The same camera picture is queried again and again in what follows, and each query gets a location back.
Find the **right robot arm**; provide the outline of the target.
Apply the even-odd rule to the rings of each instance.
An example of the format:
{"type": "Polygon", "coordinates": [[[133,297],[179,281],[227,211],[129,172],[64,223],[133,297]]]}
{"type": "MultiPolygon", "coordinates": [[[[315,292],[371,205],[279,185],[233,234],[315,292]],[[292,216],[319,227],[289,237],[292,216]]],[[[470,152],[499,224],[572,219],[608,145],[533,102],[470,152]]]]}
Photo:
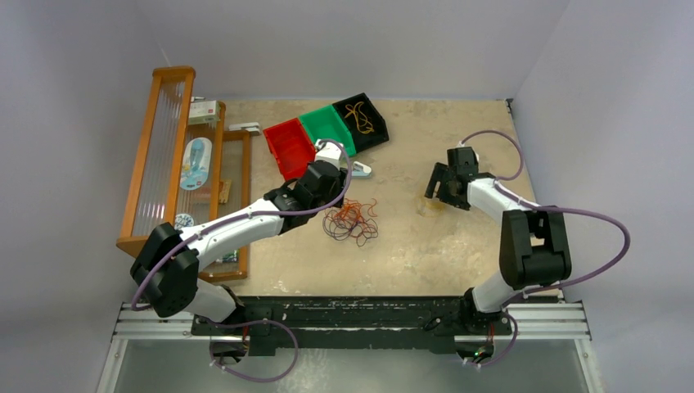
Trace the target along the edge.
{"type": "Polygon", "coordinates": [[[541,211],[517,196],[506,196],[490,173],[479,169],[471,147],[447,150],[435,164],[424,197],[461,210],[476,208],[500,226],[498,270],[468,290],[459,321],[471,333],[488,327],[492,313],[528,287],[548,287],[570,276],[572,264],[562,213],[541,211]]]}

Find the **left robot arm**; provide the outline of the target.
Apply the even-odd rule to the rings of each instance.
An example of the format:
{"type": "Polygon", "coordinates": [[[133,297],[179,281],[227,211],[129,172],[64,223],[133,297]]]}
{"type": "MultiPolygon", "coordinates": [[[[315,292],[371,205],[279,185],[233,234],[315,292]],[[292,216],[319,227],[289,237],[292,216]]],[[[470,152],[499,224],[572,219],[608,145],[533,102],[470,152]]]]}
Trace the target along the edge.
{"type": "Polygon", "coordinates": [[[244,323],[241,301],[200,273],[231,251],[301,227],[318,212],[339,205],[350,180],[348,169],[317,160],[302,177],[242,210],[193,227],[156,226],[130,269],[137,284],[131,306],[139,310],[138,301],[145,299],[161,318],[186,311],[211,320],[222,334],[239,332],[244,323]]]}

